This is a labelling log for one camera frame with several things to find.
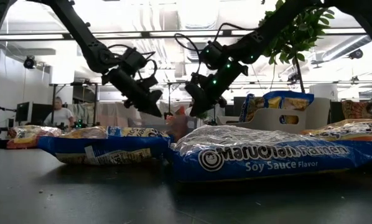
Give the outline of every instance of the snack bag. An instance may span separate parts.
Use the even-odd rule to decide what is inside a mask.
[[[118,165],[158,158],[171,138],[152,128],[98,126],[59,137],[42,137],[38,146],[66,164]]]
[[[34,149],[41,136],[59,136],[62,131],[58,128],[41,127],[35,125],[11,128],[8,135],[13,138],[6,144],[7,149]]]
[[[181,182],[244,180],[355,168],[372,161],[372,141],[339,144],[282,131],[202,126],[171,144],[168,157]]]
[[[279,108],[287,110],[304,111],[315,99],[313,94],[297,93],[293,91],[272,91],[264,96],[265,108]],[[281,116],[282,124],[297,124],[296,116]]]
[[[241,107],[239,122],[248,122],[254,118],[255,111],[264,108],[264,99],[255,97],[253,94],[248,94],[246,100]]]
[[[302,134],[326,141],[372,141],[372,119],[347,119]]]

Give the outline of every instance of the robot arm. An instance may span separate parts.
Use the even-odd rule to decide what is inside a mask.
[[[0,29],[8,9],[15,1],[0,0]],[[135,73],[146,66],[148,59],[132,48],[127,48],[123,55],[112,53],[107,46],[93,36],[68,0],[28,1],[45,4],[52,8],[80,46],[89,68],[102,74],[102,84],[112,83],[128,98],[124,103],[125,107],[129,108],[133,105],[139,111],[161,117],[156,102],[162,92],[159,90],[150,92],[150,87],[158,83],[154,74],[137,81],[133,79]]]
[[[265,23],[245,35],[237,43],[222,46],[217,41],[209,42],[201,51],[200,60],[209,69],[218,70],[216,74],[204,77],[193,73],[192,81],[185,87],[195,100],[191,116],[213,108],[223,98],[221,95],[234,82],[240,73],[246,75],[246,64],[254,63],[280,31],[307,7],[335,6],[353,16],[372,38],[372,0],[286,0]]]

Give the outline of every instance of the wall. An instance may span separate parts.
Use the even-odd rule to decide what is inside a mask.
[[[0,106],[15,109],[18,103],[52,103],[52,88],[49,88],[50,75],[41,70],[28,70],[23,62],[5,56],[0,49]],[[7,125],[8,118],[15,113],[0,111],[0,127]]]

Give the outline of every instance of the table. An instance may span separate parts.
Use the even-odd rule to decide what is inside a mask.
[[[68,166],[0,149],[0,223],[372,223],[372,168],[185,185],[157,164]]]

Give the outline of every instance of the ceiling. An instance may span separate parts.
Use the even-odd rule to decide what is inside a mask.
[[[223,22],[230,22],[245,28],[258,26],[264,12],[273,10],[275,0],[267,0],[265,5],[260,1],[249,0],[78,0],[75,1],[77,14],[91,24],[90,30],[96,32],[134,32],[134,31],[162,31],[162,30],[185,30],[185,29],[217,29]],[[335,19],[331,20],[332,28],[359,28],[359,24],[353,17],[346,15],[337,9]],[[321,55],[339,52],[340,49],[352,51],[359,48],[354,44],[360,37],[345,35],[354,29],[337,29],[341,35],[326,35],[316,42],[317,46],[309,52],[303,52],[305,62],[302,62],[303,80],[309,81],[348,81],[358,76],[359,80],[372,80],[372,42],[360,47],[364,56],[361,59],[350,60],[345,54],[333,58],[329,62],[320,65],[312,65],[313,60],[320,60]],[[67,32],[66,28],[52,12],[51,8],[26,1],[18,1],[13,5],[2,26],[1,35],[6,34],[57,34]],[[204,42],[212,38],[193,38],[194,42]],[[157,61],[159,70],[156,77],[159,83],[181,82],[188,80],[190,74],[197,69],[198,64],[189,58],[190,52],[181,48],[174,39],[137,39],[137,40],[101,40],[106,45],[125,44],[137,47],[139,51],[156,51],[153,59]],[[221,44],[232,44],[237,37],[220,37]],[[7,46],[14,55],[24,55],[25,50],[34,50],[36,59],[40,62],[53,65],[60,61],[69,41],[0,41],[0,47]],[[47,54],[42,49],[50,49],[55,54]],[[121,53],[123,49],[113,49]],[[89,70],[81,55],[75,56],[73,63],[76,65],[76,78],[88,78],[100,81],[99,74]],[[144,76],[151,73],[152,65],[148,65]],[[202,66],[200,73],[210,73]],[[249,76],[240,75],[231,87],[233,90],[224,93],[224,97],[231,99],[234,96],[245,96],[247,93],[262,95],[271,90],[285,90],[291,88],[286,84],[248,84],[246,82],[280,82],[287,81],[288,76],[295,70],[290,65],[268,64],[268,58],[260,57],[253,66],[249,66]],[[339,97],[356,97],[361,93],[372,93],[372,85],[362,84],[339,86]],[[167,87],[162,85],[164,93]],[[101,88],[101,91],[115,91],[112,87]],[[183,88],[176,88],[171,95],[173,99],[190,98]]]

